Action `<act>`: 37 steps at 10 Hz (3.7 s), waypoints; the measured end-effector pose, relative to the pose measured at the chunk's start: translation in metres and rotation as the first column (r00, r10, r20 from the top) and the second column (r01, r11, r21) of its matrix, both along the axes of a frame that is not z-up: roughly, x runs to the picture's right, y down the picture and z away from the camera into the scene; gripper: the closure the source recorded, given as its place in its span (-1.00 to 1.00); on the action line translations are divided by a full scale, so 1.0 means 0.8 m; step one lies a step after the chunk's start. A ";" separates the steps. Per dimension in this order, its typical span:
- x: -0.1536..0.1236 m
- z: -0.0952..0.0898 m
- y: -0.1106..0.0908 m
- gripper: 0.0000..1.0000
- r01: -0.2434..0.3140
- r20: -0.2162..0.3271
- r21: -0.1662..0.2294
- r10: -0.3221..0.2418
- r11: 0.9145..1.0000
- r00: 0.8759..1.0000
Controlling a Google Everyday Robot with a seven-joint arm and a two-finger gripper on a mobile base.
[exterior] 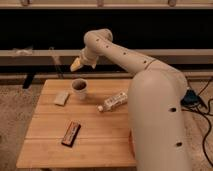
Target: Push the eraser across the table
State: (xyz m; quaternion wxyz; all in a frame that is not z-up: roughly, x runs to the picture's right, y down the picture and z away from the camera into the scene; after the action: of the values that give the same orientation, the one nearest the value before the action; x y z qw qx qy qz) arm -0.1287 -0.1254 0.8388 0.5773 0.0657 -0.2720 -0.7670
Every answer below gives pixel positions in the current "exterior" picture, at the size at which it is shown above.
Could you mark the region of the yellow-tipped gripper finger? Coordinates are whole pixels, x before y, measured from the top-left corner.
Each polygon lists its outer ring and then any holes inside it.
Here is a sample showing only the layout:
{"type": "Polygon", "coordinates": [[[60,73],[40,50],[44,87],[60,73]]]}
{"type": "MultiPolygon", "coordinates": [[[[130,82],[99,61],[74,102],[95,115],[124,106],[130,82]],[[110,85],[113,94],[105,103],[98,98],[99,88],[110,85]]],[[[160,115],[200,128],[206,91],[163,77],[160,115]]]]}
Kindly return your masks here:
{"type": "Polygon", "coordinates": [[[81,61],[79,58],[76,58],[73,63],[70,66],[70,71],[74,72],[77,71],[78,69],[80,69],[82,67],[81,61]]]}

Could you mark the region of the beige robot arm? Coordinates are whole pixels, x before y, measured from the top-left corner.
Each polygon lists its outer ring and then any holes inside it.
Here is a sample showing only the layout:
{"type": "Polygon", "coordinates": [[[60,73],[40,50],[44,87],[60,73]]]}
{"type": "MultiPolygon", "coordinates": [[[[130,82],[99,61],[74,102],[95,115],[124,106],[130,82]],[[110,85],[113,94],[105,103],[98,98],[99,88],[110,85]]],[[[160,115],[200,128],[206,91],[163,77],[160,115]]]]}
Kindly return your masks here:
{"type": "Polygon", "coordinates": [[[192,171],[181,110],[184,74],[151,56],[113,43],[108,29],[84,35],[85,47],[70,69],[94,67],[104,56],[133,75],[128,113],[137,171],[192,171]]]}

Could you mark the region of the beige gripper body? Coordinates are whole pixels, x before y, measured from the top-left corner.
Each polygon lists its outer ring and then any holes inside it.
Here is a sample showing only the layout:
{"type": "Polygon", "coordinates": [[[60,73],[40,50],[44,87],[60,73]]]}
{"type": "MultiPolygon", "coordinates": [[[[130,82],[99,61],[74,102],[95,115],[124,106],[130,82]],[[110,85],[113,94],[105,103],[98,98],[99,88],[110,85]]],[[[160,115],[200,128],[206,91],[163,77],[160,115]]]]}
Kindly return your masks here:
{"type": "Polygon", "coordinates": [[[97,65],[98,59],[99,59],[98,54],[93,52],[89,48],[85,47],[81,50],[80,63],[82,65],[87,65],[87,66],[91,66],[92,68],[95,68],[97,65]]]}

